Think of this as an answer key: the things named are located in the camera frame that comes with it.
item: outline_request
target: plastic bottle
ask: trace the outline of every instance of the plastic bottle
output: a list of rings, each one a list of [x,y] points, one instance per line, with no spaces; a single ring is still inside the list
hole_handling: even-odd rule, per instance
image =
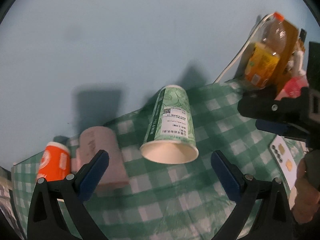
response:
[[[270,50],[272,55],[280,54],[286,45],[287,36],[282,22],[284,16],[278,12],[273,14],[273,19],[266,23],[262,36],[262,43]]]

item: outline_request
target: green checkered tablecloth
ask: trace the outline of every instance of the green checkered tablecloth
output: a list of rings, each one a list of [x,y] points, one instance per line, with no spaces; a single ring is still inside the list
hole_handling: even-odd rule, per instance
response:
[[[130,185],[93,194],[84,203],[109,239],[211,239],[235,207],[210,165],[212,151],[221,150],[243,173],[271,181],[282,177],[268,146],[274,134],[261,132],[255,120],[237,111],[241,85],[232,81],[188,90],[199,157],[186,164],[165,165],[142,158],[143,142],[153,105],[126,114],[106,126],[117,134]],[[290,142],[295,161],[299,143]],[[75,156],[77,138],[69,141]],[[28,210],[42,153],[14,166],[14,202],[25,232]],[[70,231],[79,236],[64,203],[60,204]],[[255,206],[241,235],[255,217]]]

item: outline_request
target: green paper cup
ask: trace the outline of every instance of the green paper cup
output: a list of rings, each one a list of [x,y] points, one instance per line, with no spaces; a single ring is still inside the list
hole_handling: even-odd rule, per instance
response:
[[[188,163],[198,157],[189,100],[182,87],[161,89],[140,150],[146,159],[165,164]]]

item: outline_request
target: orange bottle cap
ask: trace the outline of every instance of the orange bottle cap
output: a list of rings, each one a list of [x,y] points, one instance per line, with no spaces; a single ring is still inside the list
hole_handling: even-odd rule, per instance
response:
[[[277,20],[279,20],[280,22],[283,22],[283,21],[284,21],[284,16],[283,16],[281,13],[275,12],[275,13],[273,14],[273,16],[274,16]]]

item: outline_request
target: qr code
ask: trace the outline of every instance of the qr code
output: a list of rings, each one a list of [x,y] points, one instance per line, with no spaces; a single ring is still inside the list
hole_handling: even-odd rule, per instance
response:
[[[163,110],[164,114],[170,114],[170,112],[171,112],[171,108],[166,108]]]

